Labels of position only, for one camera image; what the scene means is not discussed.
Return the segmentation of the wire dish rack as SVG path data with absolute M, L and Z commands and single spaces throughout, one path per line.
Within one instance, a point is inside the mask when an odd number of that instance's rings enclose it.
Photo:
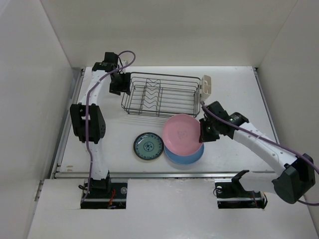
M 121 106 L 131 115 L 169 118 L 200 112 L 199 77 L 132 72 L 130 95 L 123 95 Z

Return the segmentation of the pink plate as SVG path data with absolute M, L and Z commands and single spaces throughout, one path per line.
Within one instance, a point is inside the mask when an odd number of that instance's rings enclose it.
M 180 156 L 195 154 L 202 146 L 199 142 L 200 122 L 185 114 L 170 117 L 163 126 L 162 140 L 172 153 Z

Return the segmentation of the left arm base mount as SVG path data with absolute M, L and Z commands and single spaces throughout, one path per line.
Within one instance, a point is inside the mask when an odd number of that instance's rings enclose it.
M 127 182 L 90 182 L 86 196 L 87 184 L 80 185 L 83 190 L 80 200 L 81 209 L 126 209 Z

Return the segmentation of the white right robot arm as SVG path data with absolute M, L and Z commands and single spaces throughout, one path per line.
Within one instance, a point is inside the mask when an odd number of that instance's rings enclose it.
M 200 119 L 199 141 L 213 142 L 221 135 L 227 136 L 247 147 L 266 162 L 273 173 L 258 173 L 242 170 L 229 180 L 215 182 L 218 199 L 251 198 L 253 202 L 261 197 L 256 208 L 265 208 L 266 192 L 276 194 L 289 204 L 301 203 L 301 197 L 316 183 L 319 169 L 307 154 L 300 154 L 265 137 L 242 114 L 228 112 L 218 101 L 209 105 L 201 102 L 204 117 Z

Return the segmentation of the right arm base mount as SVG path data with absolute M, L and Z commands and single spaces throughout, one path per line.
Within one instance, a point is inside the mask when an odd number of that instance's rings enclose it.
M 265 209 L 268 204 L 263 192 L 245 191 L 241 185 L 231 181 L 215 181 L 213 194 L 218 209 Z

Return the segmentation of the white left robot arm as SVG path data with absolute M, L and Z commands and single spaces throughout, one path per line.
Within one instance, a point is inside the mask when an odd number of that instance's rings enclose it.
M 82 99 L 70 106 L 73 132 L 79 141 L 85 144 L 90 157 L 87 186 L 81 189 L 86 194 L 90 192 L 94 182 L 94 191 L 104 198 L 110 195 L 112 186 L 107 182 L 109 168 L 104 158 L 102 139 L 107 127 L 100 104 L 107 93 L 120 96 L 122 93 L 131 94 L 131 74 L 125 69 L 136 59 L 133 51 L 125 50 L 120 53 L 106 52 L 101 62 L 92 67 L 91 80 Z

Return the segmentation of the teal patterned plate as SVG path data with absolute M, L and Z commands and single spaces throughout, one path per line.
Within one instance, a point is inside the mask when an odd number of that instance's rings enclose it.
M 152 161 L 161 156 L 164 151 L 164 143 L 162 138 L 157 134 L 145 132 L 135 139 L 133 150 L 139 159 Z

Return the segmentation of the blue plate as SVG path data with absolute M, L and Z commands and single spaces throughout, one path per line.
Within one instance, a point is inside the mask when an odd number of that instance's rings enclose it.
M 202 144 L 201 148 L 196 153 L 188 156 L 174 154 L 166 146 L 164 146 L 164 152 L 171 162 L 179 165 L 190 165 L 197 162 L 203 156 L 204 144 Z

